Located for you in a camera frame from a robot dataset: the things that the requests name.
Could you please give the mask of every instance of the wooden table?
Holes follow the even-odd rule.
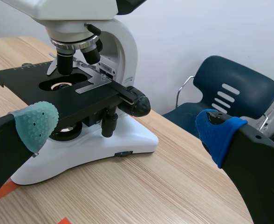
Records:
[[[52,60],[32,37],[0,39],[0,70]],[[0,116],[25,107],[0,87]],[[0,224],[247,224],[237,189],[200,140],[155,112],[137,119],[160,143],[150,155],[110,158],[73,168],[0,199]]]

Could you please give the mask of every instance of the microscope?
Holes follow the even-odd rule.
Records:
[[[0,71],[1,86],[27,105],[49,102],[59,115],[44,146],[11,176],[14,183],[35,184],[84,163],[155,151],[158,138],[132,118],[151,110],[133,86],[137,46],[114,19],[145,0],[2,1],[45,26],[57,51],[53,61]],[[86,62],[74,57],[77,50]]]

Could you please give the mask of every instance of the orange object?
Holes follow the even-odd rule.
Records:
[[[19,185],[15,184],[12,181],[6,182],[1,188],[0,188],[0,199],[4,196],[8,195],[12,191],[16,190],[19,187]]]
[[[70,223],[70,221],[67,218],[64,218],[58,224],[71,224],[71,223]]]

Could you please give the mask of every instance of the white microscope body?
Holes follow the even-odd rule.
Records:
[[[129,30],[114,19],[119,8],[116,0],[2,1],[45,26],[52,43],[57,47],[58,55],[73,55],[77,49],[82,52],[90,50],[92,46],[86,45],[86,40],[89,41],[95,34],[87,29],[87,25],[100,29],[103,49],[96,69],[104,71],[125,87],[134,84],[137,47]],[[158,138],[128,114],[119,109],[117,113],[119,118],[112,137],[103,137],[101,126],[95,124],[91,127],[83,125],[81,134],[70,141],[48,139],[39,154],[31,157],[12,175],[12,181],[20,185],[34,184],[69,168],[121,155],[122,152],[154,152]]]

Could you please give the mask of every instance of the chair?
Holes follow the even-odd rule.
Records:
[[[178,106],[179,94],[192,78],[203,98],[199,103]],[[231,116],[259,119],[273,101],[272,79],[226,58],[211,56],[179,89],[176,108],[163,116],[199,138],[195,119],[201,111],[215,108]]]

